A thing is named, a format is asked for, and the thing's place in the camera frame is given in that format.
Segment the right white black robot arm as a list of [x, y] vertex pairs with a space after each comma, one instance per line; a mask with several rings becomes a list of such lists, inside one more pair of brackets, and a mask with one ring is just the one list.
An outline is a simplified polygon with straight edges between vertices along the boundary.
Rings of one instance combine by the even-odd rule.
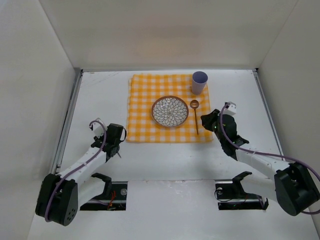
[[201, 116], [202, 126], [215, 134], [223, 152], [235, 161], [259, 171], [255, 176], [244, 171], [223, 183], [216, 183], [214, 195], [221, 203], [255, 197], [265, 210], [268, 200], [277, 202], [289, 215], [305, 213], [319, 201], [320, 192], [306, 163], [283, 155], [256, 151], [250, 142], [237, 133], [234, 112], [215, 109]]

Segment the yellow white checkered cloth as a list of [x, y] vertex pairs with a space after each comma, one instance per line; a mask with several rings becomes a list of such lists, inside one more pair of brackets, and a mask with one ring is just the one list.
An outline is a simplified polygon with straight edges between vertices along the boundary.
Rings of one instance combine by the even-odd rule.
[[[199, 102], [196, 110], [198, 132], [192, 108], [184, 124], [162, 127], [151, 116], [153, 103], [164, 96], [176, 96], [186, 104]], [[213, 140], [210, 131], [201, 124], [201, 116], [211, 112], [209, 88], [200, 95], [192, 93], [191, 74], [134, 74], [128, 82], [127, 141], [137, 143], [205, 143]]]

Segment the lilac paper cup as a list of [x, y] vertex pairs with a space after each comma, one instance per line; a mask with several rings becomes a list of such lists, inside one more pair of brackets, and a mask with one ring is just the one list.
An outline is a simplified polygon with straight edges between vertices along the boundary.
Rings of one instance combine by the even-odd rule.
[[196, 71], [192, 74], [191, 91], [194, 95], [200, 95], [206, 86], [208, 75], [203, 71]]

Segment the copper spoon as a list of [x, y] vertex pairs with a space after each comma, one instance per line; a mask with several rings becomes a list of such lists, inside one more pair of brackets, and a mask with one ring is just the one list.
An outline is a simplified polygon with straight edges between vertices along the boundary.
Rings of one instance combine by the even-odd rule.
[[194, 110], [194, 119], [195, 119], [195, 127], [196, 127], [196, 133], [199, 134], [199, 127], [198, 127], [198, 118], [197, 118], [197, 108], [199, 107], [199, 102], [194, 99], [190, 102], [190, 107]]

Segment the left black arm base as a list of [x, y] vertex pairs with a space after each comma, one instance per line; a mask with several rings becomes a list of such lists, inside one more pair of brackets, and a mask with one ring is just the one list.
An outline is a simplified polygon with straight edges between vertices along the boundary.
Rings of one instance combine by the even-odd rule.
[[92, 177], [102, 180], [103, 192], [87, 203], [83, 204], [80, 211], [125, 211], [127, 207], [128, 182], [112, 181], [109, 176], [94, 173]]

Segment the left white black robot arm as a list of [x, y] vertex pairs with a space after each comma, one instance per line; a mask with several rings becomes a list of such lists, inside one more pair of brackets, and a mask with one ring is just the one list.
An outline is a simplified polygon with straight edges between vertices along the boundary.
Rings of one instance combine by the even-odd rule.
[[119, 154], [127, 131], [122, 125], [105, 126], [100, 119], [89, 127], [94, 142], [72, 166], [59, 173], [50, 173], [42, 181], [35, 214], [62, 226], [68, 226], [78, 211], [124, 211], [128, 184], [112, 181], [98, 172], [112, 157]]

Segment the floral patterned bowl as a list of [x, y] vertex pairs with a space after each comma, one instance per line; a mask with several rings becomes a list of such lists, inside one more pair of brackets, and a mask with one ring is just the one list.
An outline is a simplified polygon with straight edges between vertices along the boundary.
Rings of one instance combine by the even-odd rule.
[[189, 108], [184, 100], [168, 95], [157, 99], [151, 107], [151, 117], [156, 124], [165, 128], [176, 128], [185, 123]]

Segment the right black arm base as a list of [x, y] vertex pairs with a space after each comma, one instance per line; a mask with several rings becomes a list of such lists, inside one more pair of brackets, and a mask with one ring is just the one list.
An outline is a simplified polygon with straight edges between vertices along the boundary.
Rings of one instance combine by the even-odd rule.
[[269, 206], [269, 200], [254, 193], [245, 192], [243, 180], [248, 180], [252, 173], [244, 171], [232, 179], [223, 179], [215, 182], [214, 197], [220, 211], [262, 210]]

